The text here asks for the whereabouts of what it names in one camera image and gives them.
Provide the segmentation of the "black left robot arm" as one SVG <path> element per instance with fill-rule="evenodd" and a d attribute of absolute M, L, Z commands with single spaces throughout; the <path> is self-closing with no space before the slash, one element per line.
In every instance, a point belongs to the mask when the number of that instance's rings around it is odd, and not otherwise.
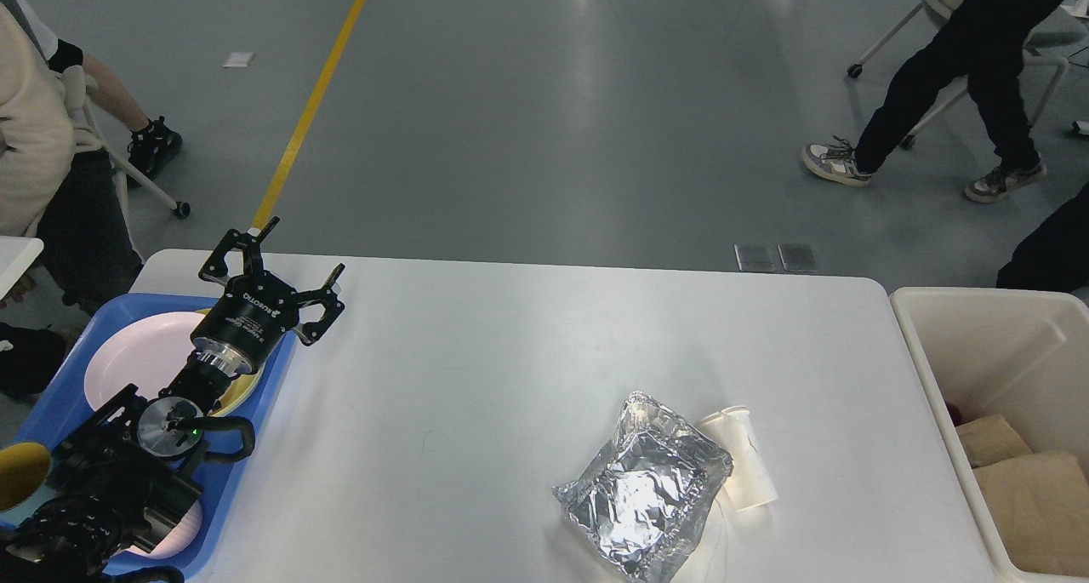
<path fill-rule="evenodd" d="M 42 478 L 3 467 L 3 509 L 30 503 L 3 531 L 4 582 L 109 582 L 105 568 L 135 546 L 152 552 L 201 498 L 201 464 L 252 456 L 250 420 L 215 413 L 230 386 L 255 374 L 285 335 L 311 347 L 344 305 L 337 265 L 325 284 L 299 291 L 268 272 L 261 243 L 277 224 L 229 230 L 199 270 L 223 295 L 191 331 L 193 351 L 155 397 L 127 384 L 47 452 Z"/>

